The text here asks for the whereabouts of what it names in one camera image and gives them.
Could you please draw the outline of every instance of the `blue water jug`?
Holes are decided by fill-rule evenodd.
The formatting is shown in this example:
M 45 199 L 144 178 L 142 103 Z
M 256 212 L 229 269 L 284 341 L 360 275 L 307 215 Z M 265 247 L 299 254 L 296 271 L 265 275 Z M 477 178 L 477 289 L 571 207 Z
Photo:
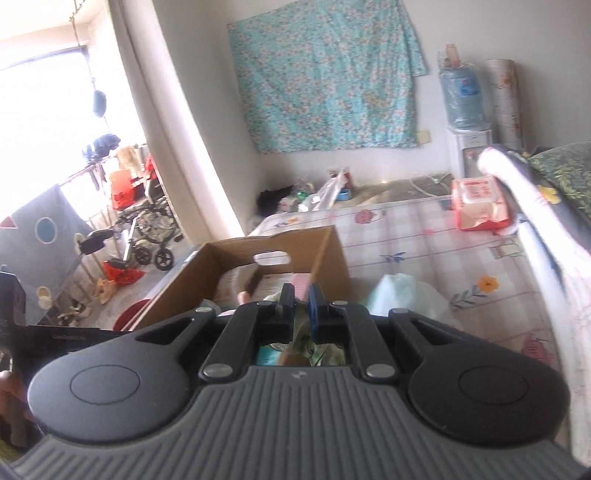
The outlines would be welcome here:
M 467 65 L 447 67 L 439 72 L 447 121 L 459 130 L 484 128 L 482 93 L 474 71 Z

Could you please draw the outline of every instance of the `power outlet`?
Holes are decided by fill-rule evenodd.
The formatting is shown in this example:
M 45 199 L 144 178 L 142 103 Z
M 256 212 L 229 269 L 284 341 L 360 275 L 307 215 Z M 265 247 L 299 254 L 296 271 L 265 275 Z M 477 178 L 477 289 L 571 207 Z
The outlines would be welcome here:
M 429 130 L 421 130 L 420 132 L 417 132 L 417 143 L 419 145 L 431 143 L 431 132 Z

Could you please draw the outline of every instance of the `metal screw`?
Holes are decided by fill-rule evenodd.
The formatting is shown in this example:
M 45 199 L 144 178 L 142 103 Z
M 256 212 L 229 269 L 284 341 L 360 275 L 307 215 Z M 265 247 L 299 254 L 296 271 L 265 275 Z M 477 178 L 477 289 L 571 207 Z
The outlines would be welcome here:
M 210 378 L 224 378 L 232 375 L 232 367 L 226 364 L 211 364 L 203 369 L 203 374 Z
M 373 364 L 365 372 L 371 378 L 389 378 L 394 376 L 396 370 L 392 365 Z

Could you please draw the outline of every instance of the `curtain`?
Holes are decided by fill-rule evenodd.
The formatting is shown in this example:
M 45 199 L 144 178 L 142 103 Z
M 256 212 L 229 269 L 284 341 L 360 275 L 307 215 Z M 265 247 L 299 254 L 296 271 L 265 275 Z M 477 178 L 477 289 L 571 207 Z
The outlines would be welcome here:
M 426 69 L 399 0 L 299 0 L 228 29 L 260 152 L 416 146 Z

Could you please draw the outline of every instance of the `blue circle pattern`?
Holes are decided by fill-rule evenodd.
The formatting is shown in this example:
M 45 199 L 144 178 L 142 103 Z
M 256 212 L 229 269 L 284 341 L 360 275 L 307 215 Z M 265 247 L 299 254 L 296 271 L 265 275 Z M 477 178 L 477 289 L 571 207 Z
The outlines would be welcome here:
M 57 238 L 56 224 L 50 218 L 42 218 L 35 226 L 37 238 L 44 244 L 53 243 Z

